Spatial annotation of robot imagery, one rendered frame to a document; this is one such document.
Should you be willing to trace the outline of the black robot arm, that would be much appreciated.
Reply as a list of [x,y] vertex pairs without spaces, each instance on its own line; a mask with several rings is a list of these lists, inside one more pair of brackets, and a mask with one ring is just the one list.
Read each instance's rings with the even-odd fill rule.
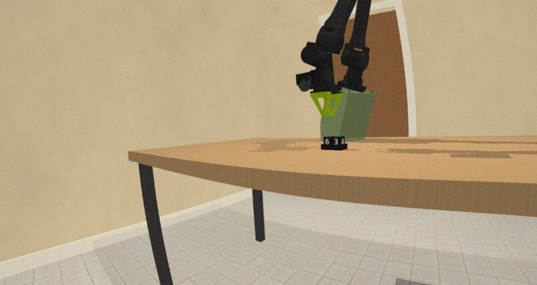
[[[301,52],[301,60],[308,65],[333,69],[332,53],[340,54],[344,45],[344,34],[347,21],[352,13],[357,0],[338,0],[333,12],[321,26],[315,43],[307,42],[306,47]],[[363,71],[366,70],[369,62],[370,48],[365,45],[370,5],[372,0],[358,0],[352,36],[349,43],[345,43],[341,55],[341,63],[349,67],[343,81],[337,82],[344,88],[364,92],[362,86]],[[330,33],[332,32],[332,33]],[[353,47],[352,47],[353,46]],[[363,51],[354,50],[354,48]],[[358,48],[359,49],[359,48]],[[353,68],[352,68],[353,67]],[[310,79],[311,76],[311,79]],[[296,84],[302,92],[310,89],[310,85],[320,83],[320,69],[316,68],[310,72],[296,74]]]

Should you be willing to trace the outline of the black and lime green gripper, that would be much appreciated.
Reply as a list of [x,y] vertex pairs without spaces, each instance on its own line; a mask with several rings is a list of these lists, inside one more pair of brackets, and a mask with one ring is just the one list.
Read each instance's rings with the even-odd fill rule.
[[[339,92],[339,90],[342,90],[342,86],[335,85],[333,69],[331,69],[330,67],[325,67],[325,70],[323,70],[322,68],[319,68],[319,69],[320,69],[321,84],[317,83],[317,84],[310,85],[310,89],[313,89],[313,91],[310,92],[310,96],[313,99],[314,103],[316,104],[322,117],[326,116],[327,111],[329,113],[329,116],[333,117],[335,115],[340,99],[342,98],[342,92]],[[323,97],[323,100],[324,100],[324,111],[322,111],[322,108],[318,101],[318,98],[321,98],[321,97]],[[332,111],[329,105],[330,99],[336,99]]]

